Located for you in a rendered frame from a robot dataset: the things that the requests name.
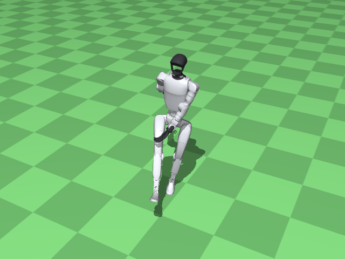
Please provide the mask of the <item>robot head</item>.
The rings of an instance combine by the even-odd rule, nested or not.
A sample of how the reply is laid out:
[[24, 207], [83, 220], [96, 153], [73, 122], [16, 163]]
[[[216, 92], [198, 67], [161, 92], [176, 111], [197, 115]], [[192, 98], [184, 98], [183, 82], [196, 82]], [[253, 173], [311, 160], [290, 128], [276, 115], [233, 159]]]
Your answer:
[[[176, 54], [176, 55], [174, 55], [173, 58], [171, 59], [170, 63], [171, 63], [172, 73], [175, 75], [175, 76], [172, 75], [172, 77], [174, 79], [181, 80], [183, 78], [180, 78], [179, 76], [182, 76], [182, 75], [186, 78], [186, 76], [182, 73], [183, 70], [184, 70], [184, 67], [185, 67], [185, 65], [187, 63], [187, 58], [186, 58], [185, 55], [183, 55], [183, 54]], [[173, 65], [181, 67], [182, 69], [181, 70], [179, 70], [179, 69], [175, 69], [174, 70], [173, 69]]]

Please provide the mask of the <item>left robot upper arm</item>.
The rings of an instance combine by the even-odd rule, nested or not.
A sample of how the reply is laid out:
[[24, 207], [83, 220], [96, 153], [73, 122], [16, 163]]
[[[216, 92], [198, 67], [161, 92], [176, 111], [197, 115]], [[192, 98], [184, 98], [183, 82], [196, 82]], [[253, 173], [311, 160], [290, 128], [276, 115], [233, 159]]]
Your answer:
[[178, 109], [181, 111], [184, 106], [187, 106], [189, 109], [189, 106], [193, 102], [197, 92], [199, 91], [199, 84], [194, 82], [194, 81], [189, 81], [188, 82], [188, 89], [189, 91], [187, 92], [187, 95], [185, 97], [185, 101], [183, 103], [180, 103], [178, 105]]

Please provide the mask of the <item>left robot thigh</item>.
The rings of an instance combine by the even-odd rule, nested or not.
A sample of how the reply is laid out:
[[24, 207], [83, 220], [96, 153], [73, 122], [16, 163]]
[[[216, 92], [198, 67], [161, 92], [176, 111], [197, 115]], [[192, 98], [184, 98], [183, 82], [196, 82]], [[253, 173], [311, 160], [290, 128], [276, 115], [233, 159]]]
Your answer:
[[180, 132], [178, 135], [177, 148], [176, 148], [176, 151], [174, 152], [173, 160], [176, 160], [176, 159], [180, 159], [180, 161], [182, 160], [185, 148], [190, 138], [191, 129], [192, 129], [192, 124], [189, 121], [182, 119]]

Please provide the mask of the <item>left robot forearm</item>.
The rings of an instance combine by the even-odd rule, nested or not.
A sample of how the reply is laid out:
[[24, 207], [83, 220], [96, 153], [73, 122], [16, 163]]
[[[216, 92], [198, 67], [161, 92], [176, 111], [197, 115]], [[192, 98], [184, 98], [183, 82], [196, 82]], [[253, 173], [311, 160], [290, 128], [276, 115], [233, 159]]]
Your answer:
[[176, 126], [178, 125], [180, 120], [186, 115], [187, 111], [188, 111], [187, 106], [184, 106], [181, 111], [177, 111], [175, 116], [171, 120], [170, 124], [168, 124], [168, 128], [170, 128], [170, 126], [174, 126], [174, 130], [175, 130]]

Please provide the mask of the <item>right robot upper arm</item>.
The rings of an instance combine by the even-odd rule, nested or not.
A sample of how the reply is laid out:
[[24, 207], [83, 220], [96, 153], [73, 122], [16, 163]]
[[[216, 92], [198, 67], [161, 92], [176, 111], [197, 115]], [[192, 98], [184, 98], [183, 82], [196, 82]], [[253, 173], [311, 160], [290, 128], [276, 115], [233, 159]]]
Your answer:
[[164, 91], [164, 88], [163, 88], [163, 81], [164, 81], [164, 78], [166, 77], [166, 73], [164, 72], [160, 72], [159, 75], [157, 76], [156, 80], [157, 80], [157, 83], [158, 83], [158, 86], [157, 86], [157, 90], [163, 92]]

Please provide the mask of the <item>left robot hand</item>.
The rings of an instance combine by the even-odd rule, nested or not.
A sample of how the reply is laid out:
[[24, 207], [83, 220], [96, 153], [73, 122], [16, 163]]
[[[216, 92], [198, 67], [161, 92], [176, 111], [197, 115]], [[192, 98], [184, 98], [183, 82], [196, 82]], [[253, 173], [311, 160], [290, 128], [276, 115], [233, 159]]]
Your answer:
[[155, 142], [161, 142], [162, 140], [164, 140], [169, 133], [172, 133], [172, 131], [174, 130], [174, 126], [170, 126], [170, 128], [166, 128], [166, 131], [158, 138], [154, 137], [154, 141]]

